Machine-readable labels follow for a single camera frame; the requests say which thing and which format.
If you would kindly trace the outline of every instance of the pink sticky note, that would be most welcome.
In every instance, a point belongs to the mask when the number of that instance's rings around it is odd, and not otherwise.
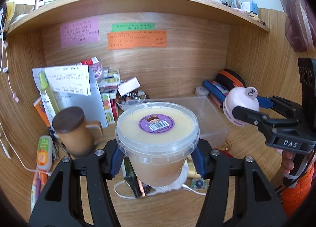
[[[60,27],[61,48],[99,41],[98,17],[83,18]]]

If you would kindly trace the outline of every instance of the yellow-green bottle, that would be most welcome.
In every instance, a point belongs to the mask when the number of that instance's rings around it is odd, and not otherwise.
[[[52,120],[55,115],[60,111],[56,99],[54,97],[52,88],[48,85],[46,75],[44,71],[39,73],[40,78],[40,87],[41,87],[41,94],[42,100],[45,103],[48,114],[51,116]]]

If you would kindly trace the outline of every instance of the barcode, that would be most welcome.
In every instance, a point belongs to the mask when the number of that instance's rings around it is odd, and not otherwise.
[[[163,120],[161,122],[155,123],[155,124],[151,124],[148,127],[152,130],[152,131],[157,131],[159,129],[165,128],[167,126],[170,126],[170,124],[167,123],[167,121]]]

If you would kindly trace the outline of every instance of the clear plastic lid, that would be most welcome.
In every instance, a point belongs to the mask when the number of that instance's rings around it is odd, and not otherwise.
[[[168,102],[148,102],[124,111],[117,122],[116,139],[127,156],[176,161],[197,146],[200,128],[193,112]]]

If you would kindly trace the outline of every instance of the brown mug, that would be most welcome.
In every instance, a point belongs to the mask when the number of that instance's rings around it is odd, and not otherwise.
[[[80,107],[60,111],[53,119],[52,126],[69,152],[76,158],[90,155],[94,149],[94,137],[88,128],[97,127],[103,137],[99,121],[87,121]]]

